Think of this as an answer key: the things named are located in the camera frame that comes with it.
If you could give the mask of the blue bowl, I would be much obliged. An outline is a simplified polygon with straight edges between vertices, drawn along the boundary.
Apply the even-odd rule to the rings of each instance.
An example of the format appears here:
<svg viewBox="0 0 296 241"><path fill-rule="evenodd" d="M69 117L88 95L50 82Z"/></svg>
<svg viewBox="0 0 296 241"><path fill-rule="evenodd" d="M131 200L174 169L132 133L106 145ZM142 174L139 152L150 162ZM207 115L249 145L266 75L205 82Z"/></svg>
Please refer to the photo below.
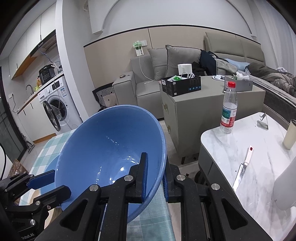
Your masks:
<svg viewBox="0 0 296 241"><path fill-rule="evenodd" d="M56 157L53 159L53 161L48 165L48 167L45 169L45 172L47 172L47 171L51 171L51 170L56 170L56 164L57 164L57 162L58 162L58 158L59 158L59 155L56 156ZM55 189L55 188L56 188L56 187L55 187L55 182L53 182L53 183L51 183L51 184L48 184L48 185L42 187L42 188L40 189L40 194L43 195L43 194L45 194L45 193L47 193L47 192L49 192L49 191L52 191L52 190Z"/></svg>
<svg viewBox="0 0 296 241"><path fill-rule="evenodd" d="M156 117L136 105L104 109L74 130L58 157L55 186L70 188L65 210L92 184L113 184L147 153L147 187L142 204L129 204L128 222L139 216L156 194L165 172L167 149Z"/></svg>

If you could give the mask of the blue bowl back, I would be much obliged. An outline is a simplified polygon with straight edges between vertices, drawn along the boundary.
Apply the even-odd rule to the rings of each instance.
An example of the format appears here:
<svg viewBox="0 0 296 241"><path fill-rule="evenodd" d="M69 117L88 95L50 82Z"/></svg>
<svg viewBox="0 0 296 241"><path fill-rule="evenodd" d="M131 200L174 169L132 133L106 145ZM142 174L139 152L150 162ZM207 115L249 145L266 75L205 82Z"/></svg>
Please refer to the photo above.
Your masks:
<svg viewBox="0 0 296 241"><path fill-rule="evenodd" d="M47 172L47 171L51 171L51 170L56 170L56 164L57 164L57 162L58 162L58 158L59 158L59 155L56 156L56 157L53 159L53 161L48 165L48 167L45 169L45 172ZM51 183L51 184L48 184L48 185L42 187L42 188L40 189L40 194L43 195L43 194L45 194L45 193L47 193L47 192L49 192L49 191L52 191L52 190L55 189L55 188L56 188L56 187L55 187L55 182L53 182L53 183Z"/></svg>

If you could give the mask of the white kitchen base cabinets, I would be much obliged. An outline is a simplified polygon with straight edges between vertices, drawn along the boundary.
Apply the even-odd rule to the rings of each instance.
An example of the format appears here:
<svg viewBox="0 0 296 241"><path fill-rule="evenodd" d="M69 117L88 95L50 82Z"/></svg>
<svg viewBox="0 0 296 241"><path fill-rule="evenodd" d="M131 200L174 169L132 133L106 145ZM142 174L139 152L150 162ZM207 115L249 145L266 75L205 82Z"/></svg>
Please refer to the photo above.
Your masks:
<svg viewBox="0 0 296 241"><path fill-rule="evenodd" d="M37 96L20 110L18 117L26 131L25 136L35 144L57 135Z"/></svg>

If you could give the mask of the cardboard box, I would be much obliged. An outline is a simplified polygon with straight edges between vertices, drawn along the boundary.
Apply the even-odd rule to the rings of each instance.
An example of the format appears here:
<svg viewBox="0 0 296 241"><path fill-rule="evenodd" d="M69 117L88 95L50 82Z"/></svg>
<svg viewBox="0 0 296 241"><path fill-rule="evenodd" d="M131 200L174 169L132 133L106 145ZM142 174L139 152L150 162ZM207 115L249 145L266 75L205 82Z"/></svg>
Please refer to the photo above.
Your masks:
<svg viewBox="0 0 296 241"><path fill-rule="evenodd" d="M23 173L28 174L29 172L17 159L15 159L9 171L8 176L11 177L11 176L15 176L17 174L23 174Z"/></svg>

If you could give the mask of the teal checkered tablecloth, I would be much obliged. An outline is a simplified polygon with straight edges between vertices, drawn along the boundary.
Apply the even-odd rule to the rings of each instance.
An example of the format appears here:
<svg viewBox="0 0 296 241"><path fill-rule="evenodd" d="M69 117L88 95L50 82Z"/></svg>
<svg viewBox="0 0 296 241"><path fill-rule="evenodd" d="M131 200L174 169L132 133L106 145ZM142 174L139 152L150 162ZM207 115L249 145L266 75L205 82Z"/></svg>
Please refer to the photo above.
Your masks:
<svg viewBox="0 0 296 241"><path fill-rule="evenodd" d="M56 158L74 131L54 136L48 141L36 144L36 154L28 154L23 165L29 173L39 175ZM127 224L127 240L175 240L171 215L165 201L163 185L159 188L145 210Z"/></svg>

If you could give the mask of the black glass door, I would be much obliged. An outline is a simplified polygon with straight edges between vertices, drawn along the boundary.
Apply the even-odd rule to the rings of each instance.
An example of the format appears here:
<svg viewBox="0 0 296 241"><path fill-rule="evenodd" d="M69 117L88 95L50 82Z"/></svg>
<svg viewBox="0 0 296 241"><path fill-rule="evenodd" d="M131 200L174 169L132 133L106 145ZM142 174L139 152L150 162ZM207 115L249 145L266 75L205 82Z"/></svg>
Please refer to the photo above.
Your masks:
<svg viewBox="0 0 296 241"><path fill-rule="evenodd" d="M11 114L10 107L4 92L3 76L1 71L1 144L11 161L21 160L27 147L21 132Z"/></svg>

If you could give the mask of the grey sofa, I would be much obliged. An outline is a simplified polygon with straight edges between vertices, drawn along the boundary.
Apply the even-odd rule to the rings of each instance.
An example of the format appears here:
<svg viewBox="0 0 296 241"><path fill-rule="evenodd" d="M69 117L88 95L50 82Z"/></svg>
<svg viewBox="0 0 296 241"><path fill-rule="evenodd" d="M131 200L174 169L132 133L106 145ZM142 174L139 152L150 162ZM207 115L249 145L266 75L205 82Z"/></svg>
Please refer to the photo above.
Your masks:
<svg viewBox="0 0 296 241"><path fill-rule="evenodd" d="M205 32L203 50L211 51L222 59L238 62L265 63L261 45L233 34ZM138 105L150 111L157 119L163 118L159 80L154 79L154 68L149 52L130 59L132 71L117 78L112 84L119 104Z"/></svg>

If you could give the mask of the plastic water bottle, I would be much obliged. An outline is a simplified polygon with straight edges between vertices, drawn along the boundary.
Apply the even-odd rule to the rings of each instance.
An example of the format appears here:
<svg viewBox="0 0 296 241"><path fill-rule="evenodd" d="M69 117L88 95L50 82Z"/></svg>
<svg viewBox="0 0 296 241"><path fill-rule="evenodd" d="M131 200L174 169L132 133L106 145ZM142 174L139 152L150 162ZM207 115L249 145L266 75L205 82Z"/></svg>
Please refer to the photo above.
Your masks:
<svg viewBox="0 0 296 241"><path fill-rule="evenodd" d="M224 133L231 133L234 122L236 119L236 113L238 108L237 92L235 90L236 83L234 81L228 81L228 88L225 91L222 114L220 121L221 131Z"/></svg>

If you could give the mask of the metal phone stand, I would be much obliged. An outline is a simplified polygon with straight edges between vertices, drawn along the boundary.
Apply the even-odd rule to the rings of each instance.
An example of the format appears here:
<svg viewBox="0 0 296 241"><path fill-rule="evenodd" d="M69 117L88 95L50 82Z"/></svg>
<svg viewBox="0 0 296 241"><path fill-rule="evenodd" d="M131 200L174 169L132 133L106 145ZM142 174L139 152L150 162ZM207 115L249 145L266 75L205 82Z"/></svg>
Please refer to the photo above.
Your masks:
<svg viewBox="0 0 296 241"><path fill-rule="evenodd" d="M263 130L268 130L268 120L266 113L262 113L257 120L257 127L262 128Z"/></svg>

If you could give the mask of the grey cushion left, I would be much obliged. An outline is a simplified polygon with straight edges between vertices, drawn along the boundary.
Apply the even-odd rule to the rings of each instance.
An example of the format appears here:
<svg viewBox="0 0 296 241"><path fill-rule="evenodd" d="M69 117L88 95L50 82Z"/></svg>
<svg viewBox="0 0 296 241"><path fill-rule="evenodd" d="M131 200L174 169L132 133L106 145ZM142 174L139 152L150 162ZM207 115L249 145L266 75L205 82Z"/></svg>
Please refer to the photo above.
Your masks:
<svg viewBox="0 0 296 241"><path fill-rule="evenodd" d="M161 80L165 77L167 69L167 50L166 48L148 49L154 68L154 79Z"/></svg>

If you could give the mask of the grey cushion right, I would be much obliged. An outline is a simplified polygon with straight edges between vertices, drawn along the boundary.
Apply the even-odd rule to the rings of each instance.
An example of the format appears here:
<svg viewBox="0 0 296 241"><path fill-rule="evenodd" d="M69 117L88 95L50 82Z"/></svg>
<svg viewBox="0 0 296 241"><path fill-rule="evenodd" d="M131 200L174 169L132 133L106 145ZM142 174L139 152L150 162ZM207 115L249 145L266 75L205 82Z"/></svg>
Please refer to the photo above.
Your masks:
<svg viewBox="0 0 296 241"><path fill-rule="evenodd" d="M179 64L199 63L201 50L198 48L166 45L167 66L165 77L172 77L179 73Z"/></svg>

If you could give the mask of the white upper cabinets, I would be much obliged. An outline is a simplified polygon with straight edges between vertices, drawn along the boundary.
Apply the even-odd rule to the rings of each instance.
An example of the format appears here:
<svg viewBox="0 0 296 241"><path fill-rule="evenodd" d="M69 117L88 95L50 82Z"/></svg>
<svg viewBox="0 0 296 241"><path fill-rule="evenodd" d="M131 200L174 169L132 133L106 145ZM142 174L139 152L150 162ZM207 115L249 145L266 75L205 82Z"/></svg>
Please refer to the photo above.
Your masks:
<svg viewBox="0 0 296 241"><path fill-rule="evenodd" d="M51 4L39 15L20 39L16 42L9 55L10 77L14 79L24 73L30 64L36 59L29 56L30 52L41 40L49 35L55 27L56 4Z"/></svg>

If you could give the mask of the grey tissue box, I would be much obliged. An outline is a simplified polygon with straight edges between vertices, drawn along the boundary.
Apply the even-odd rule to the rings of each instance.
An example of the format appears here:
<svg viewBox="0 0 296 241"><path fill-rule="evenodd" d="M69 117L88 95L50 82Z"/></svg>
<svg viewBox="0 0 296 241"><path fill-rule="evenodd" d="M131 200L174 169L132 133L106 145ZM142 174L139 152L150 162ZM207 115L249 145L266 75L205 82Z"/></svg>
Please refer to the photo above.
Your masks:
<svg viewBox="0 0 296 241"><path fill-rule="evenodd" d="M233 81L236 83L236 92L252 91L253 81L251 79L242 78L235 80L233 76L224 76L224 92L228 89L228 82Z"/></svg>

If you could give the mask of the range hood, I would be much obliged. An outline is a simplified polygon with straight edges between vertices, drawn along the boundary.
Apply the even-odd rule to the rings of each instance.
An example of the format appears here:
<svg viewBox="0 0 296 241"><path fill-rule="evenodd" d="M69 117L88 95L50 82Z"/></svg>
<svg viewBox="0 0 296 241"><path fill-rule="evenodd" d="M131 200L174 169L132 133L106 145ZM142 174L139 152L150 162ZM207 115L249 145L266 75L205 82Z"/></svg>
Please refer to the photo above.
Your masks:
<svg viewBox="0 0 296 241"><path fill-rule="evenodd" d="M42 53L47 53L51 51L54 47L56 47L56 45L56 30L53 30L51 33L49 33L48 36L41 40L39 44L36 45L36 47L30 52L29 56L31 58L41 56Z"/></svg>

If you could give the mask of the bed with dark blankets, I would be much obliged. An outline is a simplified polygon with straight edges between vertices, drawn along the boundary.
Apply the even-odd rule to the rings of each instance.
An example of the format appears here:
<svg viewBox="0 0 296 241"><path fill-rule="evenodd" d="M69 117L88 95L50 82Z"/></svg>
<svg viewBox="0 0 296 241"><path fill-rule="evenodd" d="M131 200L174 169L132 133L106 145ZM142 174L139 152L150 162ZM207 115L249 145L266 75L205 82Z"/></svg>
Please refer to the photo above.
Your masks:
<svg viewBox="0 0 296 241"><path fill-rule="evenodd" d="M225 74L249 76L256 86L266 91L263 102L266 111L287 123L295 119L295 75L255 62L239 69L230 59L219 58L213 52L204 50L199 62L207 75L216 75L221 69Z"/></svg>

